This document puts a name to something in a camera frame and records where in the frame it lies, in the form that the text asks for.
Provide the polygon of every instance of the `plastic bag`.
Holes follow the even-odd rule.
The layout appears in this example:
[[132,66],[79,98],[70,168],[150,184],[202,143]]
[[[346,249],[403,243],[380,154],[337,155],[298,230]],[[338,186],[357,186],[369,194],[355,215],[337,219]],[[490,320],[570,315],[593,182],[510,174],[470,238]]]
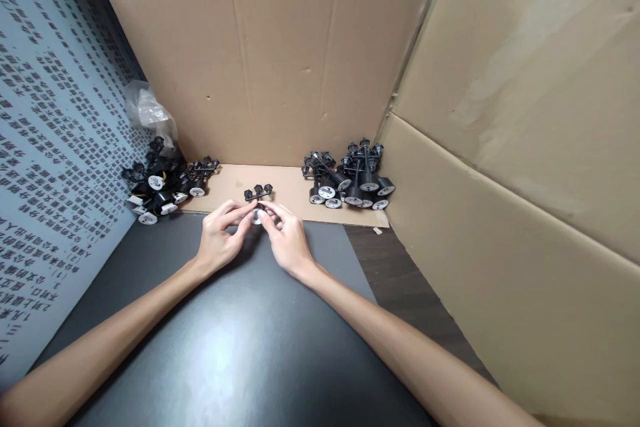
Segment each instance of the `plastic bag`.
[[160,155],[171,156],[178,140],[178,129],[171,114],[158,103],[149,84],[132,80],[125,88],[125,100],[133,126],[155,129],[155,135],[165,141]]

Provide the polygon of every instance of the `black table surface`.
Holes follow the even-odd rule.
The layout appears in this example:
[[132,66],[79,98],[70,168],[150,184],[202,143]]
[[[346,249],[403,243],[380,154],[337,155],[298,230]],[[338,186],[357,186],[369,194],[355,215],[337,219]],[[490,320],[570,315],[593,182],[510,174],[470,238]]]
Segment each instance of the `black table surface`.
[[[180,268],[197,251],[202,217],[132,226],[36,366]],[[316,260],[374,300],[344,228],[305,229]],[[161,321],[71,424],[436,425],[368,345],[277,265],[262,227]]]

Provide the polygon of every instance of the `dark wooden floor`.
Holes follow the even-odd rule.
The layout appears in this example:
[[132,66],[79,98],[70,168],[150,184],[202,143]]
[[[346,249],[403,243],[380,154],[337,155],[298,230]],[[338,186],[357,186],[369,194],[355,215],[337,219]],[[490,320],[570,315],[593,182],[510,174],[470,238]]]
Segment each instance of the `dark wooden floor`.
[[378,304],[495,384],[393,229],[384,229],[381,235],[370,227],[345,226],[345,230]]

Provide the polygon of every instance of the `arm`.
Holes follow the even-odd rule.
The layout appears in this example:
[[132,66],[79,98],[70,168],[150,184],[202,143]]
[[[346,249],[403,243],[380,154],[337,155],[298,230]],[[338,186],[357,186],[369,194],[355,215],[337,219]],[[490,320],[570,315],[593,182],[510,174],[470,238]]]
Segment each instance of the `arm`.
[[302,220],[282,205],[262,203],[282,219],[276,226],[269,216],[261,217],[280,266],[321,296],[360,334],[440,425],[541,427],[456,357],[316,264]]
[[[93,328],[24,377],[0,398],[10,427],[66,423],[149,331],[191,290],[240,252],[255,202],[227,201],[203,220],[197,255],[169,279]],[[234,235],[225,228],[238,224]]]

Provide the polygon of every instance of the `cardboard wall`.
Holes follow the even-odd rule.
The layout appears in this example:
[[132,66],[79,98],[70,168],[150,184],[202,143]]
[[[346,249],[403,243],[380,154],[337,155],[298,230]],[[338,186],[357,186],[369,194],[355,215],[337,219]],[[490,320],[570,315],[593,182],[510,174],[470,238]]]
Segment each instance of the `cardboard wall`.
[[111,0],[189,158],[301,165],[373,137],[427,0]]
[[401,241],[550,425],[640,424],[639,8],[435,0],[381,136]]

